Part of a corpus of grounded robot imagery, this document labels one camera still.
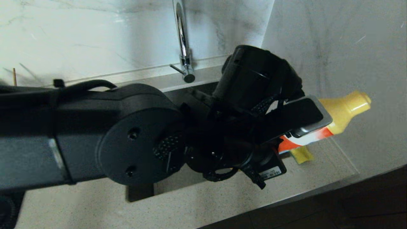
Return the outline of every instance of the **faucet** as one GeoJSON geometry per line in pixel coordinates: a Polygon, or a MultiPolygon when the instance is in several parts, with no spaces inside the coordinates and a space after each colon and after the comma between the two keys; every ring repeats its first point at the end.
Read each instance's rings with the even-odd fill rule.
{"type": "Polygon", "coordinates": [[[189,50],[188,37],[186,34],[184,7],[182,5],[182,0],[173,0],[173,7],[175,22],[177,24],[179,47],[181,48],[179,60],[181,62],[182,69],[179,69],[172,64],[170,64],[170,67],[181,73],[183,75],[182,78],[186,83],[192,83],[195,80],[195,76],[191,62],[191,51],[189,50]]]}

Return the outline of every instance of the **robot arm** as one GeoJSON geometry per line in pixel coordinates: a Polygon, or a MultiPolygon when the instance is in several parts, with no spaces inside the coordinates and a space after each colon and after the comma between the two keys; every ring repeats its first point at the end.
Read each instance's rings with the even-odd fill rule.
{"type": "Polygon", "coordinates": [[[264,180],[286,172],[278,137],[325,113],[269,51],[238,46],[222,74],[212,95],[191,89],[180,107],[144,84],[0,87],[0,192],[102,177],[155,183],[185,163],[210,181],[241,170],[264,188],[264,180]],[[100,86],[109,90],[89,91],[100,86]],[[278,107],[266,114],[273,102],[278,107]],[[223,168],[231,171],[216,173],[223,168]]]}

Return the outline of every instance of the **plastic bottle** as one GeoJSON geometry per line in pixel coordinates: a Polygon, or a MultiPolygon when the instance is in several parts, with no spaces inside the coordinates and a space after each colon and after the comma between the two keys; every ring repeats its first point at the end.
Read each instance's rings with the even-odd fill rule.
{"type": "Polygon", "coordinates": [[[342,98],[320,99],[319,101],[331,115],[332,123],[300,138],[288,137],[287,135],[281,136],[282,142],[278,147],[280,154],[334,134],[342,133],[354,116],[370,109],[370,103],[372,102],[366,93],[357,90],[342,98]]]}

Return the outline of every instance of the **sponge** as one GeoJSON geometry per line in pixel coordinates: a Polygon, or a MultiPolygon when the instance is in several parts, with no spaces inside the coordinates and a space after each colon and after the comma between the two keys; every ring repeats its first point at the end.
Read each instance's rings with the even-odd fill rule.
{"type": "Polygon", "coordinates": [[[291,150],[291,155],[294,157],[298,164],[302,164],[306,161],[314,160],[311,152],[307,149],[306,146],[301,146],[291,150]]]}

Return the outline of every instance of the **white marble backsplash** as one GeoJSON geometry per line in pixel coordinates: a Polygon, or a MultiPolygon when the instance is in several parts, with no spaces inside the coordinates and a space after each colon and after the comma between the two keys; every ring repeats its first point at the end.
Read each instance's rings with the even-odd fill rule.
{"type": "Polygon", "coordinates": [[[375,93],[377,80],[406,76],[406,11],[405,0],[276,0],[262,47],[287,59],[309,94],[375,93]]]}
{"type": "MultiPolygon", "coordinates": [[[[260,46],[273,2],[185,0],[193,58],[260,46]]],[[[19,85],[44,86],[178,63],[179,53],[171,0],[0,1],[0,83],[12,68],[19,85]]]]}

